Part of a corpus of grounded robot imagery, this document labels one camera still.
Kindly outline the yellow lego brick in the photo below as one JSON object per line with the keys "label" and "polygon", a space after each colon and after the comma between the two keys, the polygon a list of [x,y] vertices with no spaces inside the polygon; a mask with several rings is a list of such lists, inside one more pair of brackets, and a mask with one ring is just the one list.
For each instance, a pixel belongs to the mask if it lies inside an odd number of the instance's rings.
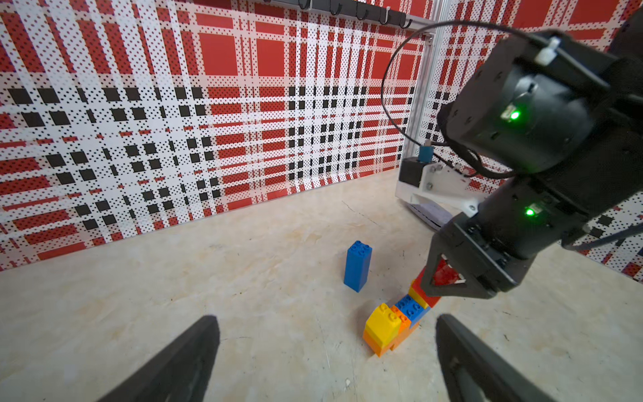
{"label": "yellow lego brick", "polygon": [[429,308],[429,303],[425,301],[425,299],[420,296],[420,294],[415,291],[415,288],[413,286],[409,289],[409,296],[416,302],[418,303],[423,309]]}
{"label": "yellow lego brick", "polygon": [[383,348],[394,340],[401,326],[400,316],[383,303],[373,311],[366,321],[365,331],[379,348]]}

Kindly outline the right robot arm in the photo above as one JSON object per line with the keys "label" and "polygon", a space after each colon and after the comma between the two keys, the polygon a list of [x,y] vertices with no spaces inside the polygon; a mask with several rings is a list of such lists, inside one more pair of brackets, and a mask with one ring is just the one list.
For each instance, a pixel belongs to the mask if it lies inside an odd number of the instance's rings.
{"label": "right robot arm", "polygon": [[434,236],[426,295],[489,299],[517,287],[553,243],[602,246],[583,241],[586,224],[642,189],[641,12],[607,52],[512,30],[437,122],[461,159],[490,157],[511,177]]}

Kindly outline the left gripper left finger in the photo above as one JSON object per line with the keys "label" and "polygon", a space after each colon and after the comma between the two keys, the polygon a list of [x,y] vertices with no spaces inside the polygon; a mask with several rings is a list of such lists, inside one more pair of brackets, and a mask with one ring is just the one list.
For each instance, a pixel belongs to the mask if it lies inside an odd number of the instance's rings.
{"label": "left gripper left finger", "polygon": [[102,401],[203,401],[220,343],[215,316],[199,318]]}

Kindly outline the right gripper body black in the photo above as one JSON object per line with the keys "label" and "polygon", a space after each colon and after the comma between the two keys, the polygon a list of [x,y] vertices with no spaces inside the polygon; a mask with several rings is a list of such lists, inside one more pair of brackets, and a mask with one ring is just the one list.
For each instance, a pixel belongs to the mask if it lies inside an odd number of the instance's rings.
{"label": "right gripper body black", "polygon": [[468,220],[465,214],[458,214],[434,234],[441,236],[442,258],[464,281],[467,276],[484,276],[497,293],[519,286],[535,258],[522,260],[499,251]]}

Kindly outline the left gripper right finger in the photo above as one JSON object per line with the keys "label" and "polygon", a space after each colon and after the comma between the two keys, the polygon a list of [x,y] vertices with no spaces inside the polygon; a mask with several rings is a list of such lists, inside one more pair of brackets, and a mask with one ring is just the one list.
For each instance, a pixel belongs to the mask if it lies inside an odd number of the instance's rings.
{"label": "left gripper right finger", "polygon": [[435,341],[451,401],[551,401],[450,314],[437,318]]}

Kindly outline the blue square lego brick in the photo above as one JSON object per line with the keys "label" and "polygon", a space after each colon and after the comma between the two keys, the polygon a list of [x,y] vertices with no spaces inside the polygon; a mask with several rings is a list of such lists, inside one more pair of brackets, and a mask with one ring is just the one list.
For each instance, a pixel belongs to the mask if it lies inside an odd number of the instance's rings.
{"label": "blue square lego brick", "polygon": [[361,241],[355,241],[347,251],[344,284],[360,292],[368,280],[373,249]]}

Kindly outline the orange lego brick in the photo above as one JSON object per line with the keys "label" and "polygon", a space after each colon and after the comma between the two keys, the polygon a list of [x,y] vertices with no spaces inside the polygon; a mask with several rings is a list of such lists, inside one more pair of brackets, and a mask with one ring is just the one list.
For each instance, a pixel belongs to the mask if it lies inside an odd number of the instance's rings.
{"label": "orange lego brick", "polygon": [[383,303],[366,321],[363,339],[376,356],[382,357],[389,350],[398,348],[415,328],[402,311]]}

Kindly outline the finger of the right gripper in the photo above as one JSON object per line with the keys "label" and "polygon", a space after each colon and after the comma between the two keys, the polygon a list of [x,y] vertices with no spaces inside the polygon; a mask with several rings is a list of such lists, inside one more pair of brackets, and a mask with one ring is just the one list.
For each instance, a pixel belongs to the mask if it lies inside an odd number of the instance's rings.
{"label": "finger of the right gripper", "polygon": [[435,285],[434,276],[442,262],[443,243],[441,236],[433,236],[430,251],[425,266],[425,274],[420,283],[420,289],[426,296],[442,296],[438,285]]}
{"label": "finger of the right gripper", "polygon": [[463,297],[491,299],[497,296],[496,290],[482,276],[467,276],[462,283],[437,285],[433,276],[426,280],[426,294],[437,297]]}

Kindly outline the blue long lego brick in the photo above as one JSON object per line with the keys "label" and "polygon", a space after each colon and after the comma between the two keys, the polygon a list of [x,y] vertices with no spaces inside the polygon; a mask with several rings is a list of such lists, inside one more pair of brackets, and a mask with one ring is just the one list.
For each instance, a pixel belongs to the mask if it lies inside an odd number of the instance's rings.
{"label": "blue long lego brick", "polygon": [[406,295],[400,299],[395,306],[410,320],[410,326],[412,328],[430,311],[429,306],[423,308],[410,295]]}

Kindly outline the red square lego brick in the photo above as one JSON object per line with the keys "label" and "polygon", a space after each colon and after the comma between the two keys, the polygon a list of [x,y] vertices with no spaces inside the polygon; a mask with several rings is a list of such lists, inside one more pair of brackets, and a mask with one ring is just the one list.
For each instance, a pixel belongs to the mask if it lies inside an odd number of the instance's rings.
{"label": "red square lego brick", "polygon": [[[433,308],[440,301],[440,297],[426,296],[425,293],[420,289],[420,283],[421,283],[421,280],[423,279],[424,274],[425,274],[425,268],[420,272],[420,274],[418,274],[417,278],[415,278],[412,281],[410,287],[413,286],[413,288],[415,288],[415,291],[417,291],[420,294],[420,296],[422,296],[425,299],[425,301],[429,303],[430,308]],[[460,275],[453,268],[450,267],[447,260],[443,259],[434,276],[435,285],[438,285],[438,286],[452,285],[457,283],[459,279],[460,279]]]}

